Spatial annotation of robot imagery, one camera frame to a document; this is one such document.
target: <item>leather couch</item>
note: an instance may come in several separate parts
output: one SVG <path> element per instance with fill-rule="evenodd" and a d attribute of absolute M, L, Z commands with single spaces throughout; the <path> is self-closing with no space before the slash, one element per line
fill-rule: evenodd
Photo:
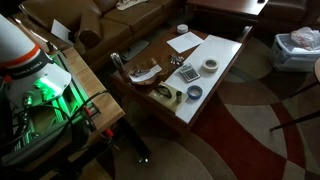
<path fill-rule="evenodd" d="M 257 27 L 271 32 L 291 32 L 301 27 L 320 28 L 320 0 L 269 0 Z"/>
<path fill-rule="evenodd" d="M 27 29 L 59 49 L 70 47 L 50 33 L 53 20 L 71 30 L 74 48 L 93 71 L 111 62 L 120 52 L 184 7 L 185 0 L 149 0 L 125 10 L 117 0 L 26 0 L 22 13 L 13 15 Z"/>

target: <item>small box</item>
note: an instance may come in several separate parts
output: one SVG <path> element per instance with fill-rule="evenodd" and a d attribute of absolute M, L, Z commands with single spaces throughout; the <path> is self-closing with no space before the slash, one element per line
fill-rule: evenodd
<path fill-rule="evenodd" d="M 277 71 L 313 71 L 320 50 L 308 51 L 299 47 L 290 34 L 277 34 L 271 48 L 270 60 Z"/>

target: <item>white plastic bag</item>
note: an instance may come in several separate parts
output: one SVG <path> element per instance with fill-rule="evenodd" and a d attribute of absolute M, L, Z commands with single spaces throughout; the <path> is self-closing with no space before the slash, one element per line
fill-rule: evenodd
<path fill-rule="evenodd" d="M 313 31 L 309 27 L 292 31 L 291 39 L 309 51 L 320 49 L 320 33 L 319 31 Z"/>

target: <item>chair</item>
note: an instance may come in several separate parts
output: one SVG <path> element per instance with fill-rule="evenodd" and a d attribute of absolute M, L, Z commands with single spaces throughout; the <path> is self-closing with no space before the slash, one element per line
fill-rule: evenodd
<path fill-rule="evenodd" d="M 314 65 L 314 75 L 315 75 L 315 78 L 316 78 L 315 82 L 313 82 L 310 85 L 298 90 L 297 92 L 292 94 L 290 96 L 290 98 L 292 98 L 293 96 L 295 96 L 295 95 L 297 95 L 297 94 L 299 94 L 299 93 L 301 93 L 303 91 L 306 91 L 307 89 L 310 89 L 310 88 L 320 84 L 320 58 L 316 61 L 315 65 Z M 279 126 L 275 126 L 273 128 L 270 128 L 270 131 L 273 131 L 273 130 L 276 130 L 276 129 L 280 129 L 280 128 L 284 128 L 284 127 L 287 127 L 287 126 L 290 126 L 290 125 L 293 125 L 293 124 L 296 124 L 296 123 L 300 123 L 300 122 L 303 122 L 303 121 L 307 121 L 307 120 L 312 119 L 312 118 L 317 117 L 317 116 L 320 116 L 320 110 L 316 111 L 314 113 L 311 113 L 309 115 L 303 116 L 301 118 L 298 118 L 296 120 L 281 124 Z"/>

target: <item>masking tape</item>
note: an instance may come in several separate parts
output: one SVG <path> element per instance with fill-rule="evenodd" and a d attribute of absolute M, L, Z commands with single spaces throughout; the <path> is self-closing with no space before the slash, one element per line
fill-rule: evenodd
<path fill-rule="evenodd" d="M 180 24 L 177 26 L 177 32 L 179 34 L 184 34 L 184 33 L 187 33 L 188 32 L 188 26 L 185 25 L 185 24 Z"/>
<path fill-rule="evenodd" d="M 209 73 L 215 73 L 219 68 L 219 62 L 214 59 L 206 59 L 202 64 L 203 70 Z"/>
<path fill-rule="evenodd" d="M 187 95 L 190 99 L 197 100 L 202 96 L 202 89 L 199 86 L 190 86 L 187 90 Z"/>

